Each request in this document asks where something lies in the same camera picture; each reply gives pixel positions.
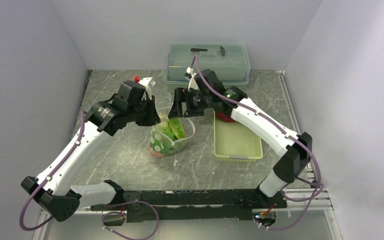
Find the watermelon slice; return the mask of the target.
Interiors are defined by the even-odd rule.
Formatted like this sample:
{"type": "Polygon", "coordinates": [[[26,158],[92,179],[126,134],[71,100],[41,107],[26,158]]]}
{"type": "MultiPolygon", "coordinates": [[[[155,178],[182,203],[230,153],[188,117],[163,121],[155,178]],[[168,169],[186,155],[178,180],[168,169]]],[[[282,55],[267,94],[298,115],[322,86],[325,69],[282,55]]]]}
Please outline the watermelon slice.
{"type": "Polygon", "coordinates": [[[168,123],[170,128],[172,129],[173,134],[178,140],[185,138],[185,131],[180,118],[170,118],[168,120],[168,123]]]}

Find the clear dotted zip bag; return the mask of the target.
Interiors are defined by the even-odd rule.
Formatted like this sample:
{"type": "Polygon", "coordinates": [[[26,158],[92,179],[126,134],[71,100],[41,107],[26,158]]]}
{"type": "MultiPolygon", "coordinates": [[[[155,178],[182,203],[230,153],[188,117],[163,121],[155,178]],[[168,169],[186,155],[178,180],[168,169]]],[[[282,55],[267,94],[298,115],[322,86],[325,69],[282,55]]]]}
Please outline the clear dotted zip bag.
{"type": "Polygon", "coordinates": [[[189,118],[168,118],[169,107],[157,109],[160,123],[151,127],[149,153],[156,159],[181,150],[194,136],[196,128],[189,118]]]}

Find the green cabbage leaf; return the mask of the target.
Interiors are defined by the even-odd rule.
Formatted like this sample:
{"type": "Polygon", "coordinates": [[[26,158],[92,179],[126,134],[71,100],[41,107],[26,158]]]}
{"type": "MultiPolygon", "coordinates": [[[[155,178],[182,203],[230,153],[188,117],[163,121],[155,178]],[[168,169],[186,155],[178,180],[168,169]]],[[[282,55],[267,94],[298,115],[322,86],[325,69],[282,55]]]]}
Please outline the green cabbage leaf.
{"type": "Polygon", "coordinates": [[[168,121],[163,121],[154,126],[151,130],[149,147],[150,151],[160,152],[162,154],[172,154],[175,148],[175,141],[177,140],[168,121]]]}

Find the orange peach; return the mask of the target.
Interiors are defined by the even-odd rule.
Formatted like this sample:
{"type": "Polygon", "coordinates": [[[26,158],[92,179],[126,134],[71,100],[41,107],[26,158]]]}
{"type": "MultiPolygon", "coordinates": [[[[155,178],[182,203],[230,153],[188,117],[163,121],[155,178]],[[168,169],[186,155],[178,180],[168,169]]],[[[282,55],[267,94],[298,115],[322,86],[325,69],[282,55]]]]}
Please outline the orange peach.
{"type": "Polygon", "coordinates": [[[150,154],[156,158],[156,159],[159,159],[159,158],[163,158],[165,155],[162,154],[161,152],[155,152],[155,151],[150,151],[150,154]]]}

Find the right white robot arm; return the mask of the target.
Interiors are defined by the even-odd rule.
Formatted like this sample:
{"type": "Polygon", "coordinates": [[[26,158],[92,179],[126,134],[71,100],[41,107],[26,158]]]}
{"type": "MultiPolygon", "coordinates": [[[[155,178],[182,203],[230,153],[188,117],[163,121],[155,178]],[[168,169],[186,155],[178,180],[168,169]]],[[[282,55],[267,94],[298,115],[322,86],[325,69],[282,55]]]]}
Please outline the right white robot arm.
{"type": "Polygon", "coordinates": [[[269,207],[275,201],[275,194],[293,183],[310,161],[311,136],[281,125],[239,88],[225,88],[213,70],[195,72],[188,67],[185,77],[188,87],[175,89],[168,118],[199,117],[205,109],[211,108],[247,127],[269,144],[280,159],[258,185],[255,194],[260,207],[269,207]]]}

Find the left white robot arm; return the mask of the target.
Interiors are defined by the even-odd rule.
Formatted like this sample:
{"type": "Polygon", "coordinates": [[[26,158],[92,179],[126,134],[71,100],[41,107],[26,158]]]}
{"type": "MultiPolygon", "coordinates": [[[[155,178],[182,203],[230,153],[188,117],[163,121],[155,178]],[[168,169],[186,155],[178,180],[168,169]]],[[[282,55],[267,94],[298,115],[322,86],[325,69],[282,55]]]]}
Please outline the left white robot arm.
{"type": "Polygon", "coordinates": [[[74,185],[78,173],[105,142],[129,123],[151,127],[160,123],[152,77],[123,82],[110,99],[99,101],[83,114],[80,128],[58,157],[36,177],[21,183],[31,199],[56,221],[63,222],[77,209],[106,205],[111,210],[124,203],[124,189],[112,180],[94,185],[74,185]]]}

